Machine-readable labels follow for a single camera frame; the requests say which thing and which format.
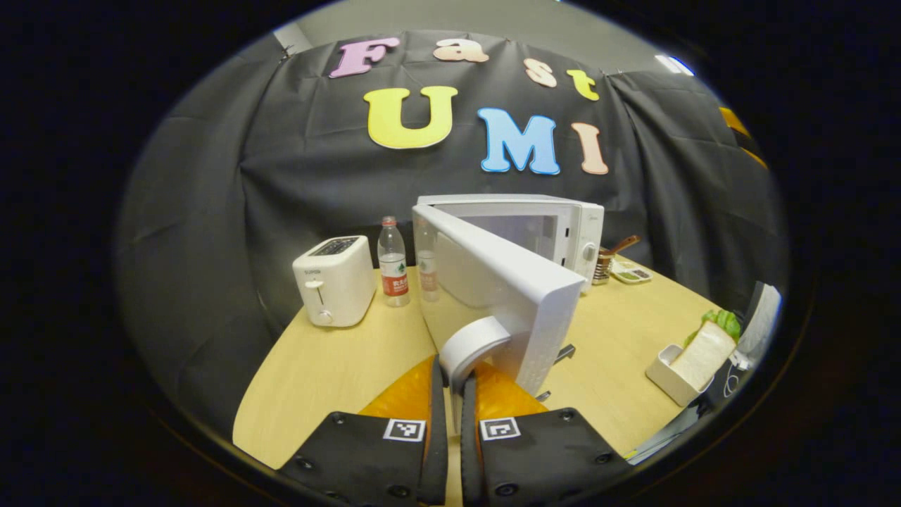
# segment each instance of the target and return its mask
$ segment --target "microwave control knob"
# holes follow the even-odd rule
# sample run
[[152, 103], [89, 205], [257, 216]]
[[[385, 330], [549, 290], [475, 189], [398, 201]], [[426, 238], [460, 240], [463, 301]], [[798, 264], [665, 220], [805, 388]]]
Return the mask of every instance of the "microwave control knob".
[[594, 243], [588, 243], [582, 248], [582, 256], [585, 257], [586, 261], [594, 261], [597, 258], [597, 245]]

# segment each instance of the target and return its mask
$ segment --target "white toaster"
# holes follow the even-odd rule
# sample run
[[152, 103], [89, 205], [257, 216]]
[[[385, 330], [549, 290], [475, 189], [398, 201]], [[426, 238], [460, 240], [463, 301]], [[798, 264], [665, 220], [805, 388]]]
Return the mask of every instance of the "white toaster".
[[297, 257], [291, 267], [306, 313], [316, 326], [357, 324], [378, 286], [364, 235], [327, 239]]

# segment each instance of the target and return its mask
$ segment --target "foam letter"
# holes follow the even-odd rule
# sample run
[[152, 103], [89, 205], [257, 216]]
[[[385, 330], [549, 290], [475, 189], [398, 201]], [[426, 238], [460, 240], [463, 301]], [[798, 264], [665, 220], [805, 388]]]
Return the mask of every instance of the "foam letter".
[[553, 70], [548, 67], [547, 63], [533, 58], [527, 58], [523, 60], [523, 63], [525, 64], [525, 73], [529, 75], [532, 81], [548, 88], [557, 86], [557, 79], [551, 75]]
[[341, 51], [344, 52], [341, 56], [341, 63], [329, 74], [329, 78], [365, 74], [372, 69], [372, 66], [366, 63], [366, 59], [372, 62], [379, 61], [385, 57], [385, 46], [394, 48], [398, 45], [400, 45], [400, 40], [397, 37], [344, 44], [341, 46]]
[[510, 162], [504, 157], [504, 148], [516, 164], [525, 169], [529, 155], [534, 153], [529, 169], [537, 174], [558, 174], [560, 166], [554, 160], [553, 120], [545, 116], [533, 116], [525, 131], [520, 132], [513, 118], [503, 109], [482, 107], [478, 116], [485, 120], [488, 130], [488, 156], [482, 161], [482, 169], [488, 172], [507, 172]]
[[438, 41], [439, 48], [433, 55], [444, 61], [487, 61], [488, 55], [482, 52], [482, 45], [468, 39], [445, 39]]
[[591, 87], [595, 85], [595, 81], [584, 70], [567, 70], [566, 73], [572, 76], [572, 82], [576, 85], [576, 90], [582, 94], [582, 97], [589, 100], [598, 100], [600, 98], [597, 93], [591, 90]]
[[607, 174], [607, 164], [601, 157], [601, 145], [597, 143], [597, 135], [601, 131], [589, 124], [572, 124], [572, 130], [576, 131], [582, 142], [582, 156], [585, 158], [582, 170], [588, 174]]
[[406, 88], [373, 90], [363, 96], [369, 102], [369, 137], [386, 148], [424, 148], [440, 143], [451, 133], [453, 113], [451, 97], [457, 89], [425, 87], [423, 95], [431, 99], [432, 119], [423, 128], [406, 128], [400, 123], [401, 101], [410, 95]]

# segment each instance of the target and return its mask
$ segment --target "letter m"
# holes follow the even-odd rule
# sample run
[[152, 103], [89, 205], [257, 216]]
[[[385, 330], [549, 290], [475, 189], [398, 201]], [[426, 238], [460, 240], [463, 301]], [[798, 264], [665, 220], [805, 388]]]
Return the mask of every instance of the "letter m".
[[507, 172], [510, 162], [504, 152], [510, 154], [516, 169], [525, 169], [525, 163], [532, 155], [529, 169], [537, 174], [558, 174], [560, 166], [554, 159], [553, 131], [557, 124], [545, 116], [533, 116], [524, 132], [504, 110], [483, 107], [478, 116], [485, 120], [488, 130], [488, 156], [482, 161], [482, 169], [488, 172]]

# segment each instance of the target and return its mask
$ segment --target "water bottle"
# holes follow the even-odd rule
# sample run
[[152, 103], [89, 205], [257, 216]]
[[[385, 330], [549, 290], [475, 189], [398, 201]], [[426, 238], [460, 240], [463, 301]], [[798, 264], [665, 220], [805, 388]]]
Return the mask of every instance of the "water bottle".
[[382, 234], [378, 236], [378, 267], [382, 271], [382, 291], [389, 307], [402, 307], [410, 302], [406, 280], [406, 249], [394, 217], [382, 218]]

